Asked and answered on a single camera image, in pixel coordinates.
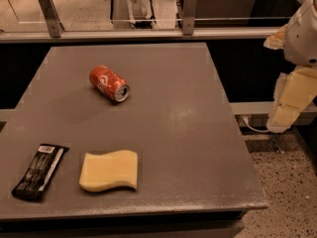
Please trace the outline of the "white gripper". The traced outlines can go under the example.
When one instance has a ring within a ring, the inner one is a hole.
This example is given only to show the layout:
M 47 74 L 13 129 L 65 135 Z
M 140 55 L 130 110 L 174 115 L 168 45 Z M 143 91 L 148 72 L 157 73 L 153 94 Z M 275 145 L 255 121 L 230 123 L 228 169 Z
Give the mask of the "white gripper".
M 272 133 L 289 129 L 317 96 L 317 8 L 316 0 L 305 0 L 287 25 L 264 41 L 264 47 L 283 50 L 286 60 L 297 66 L 276 81 L 266 127 Z

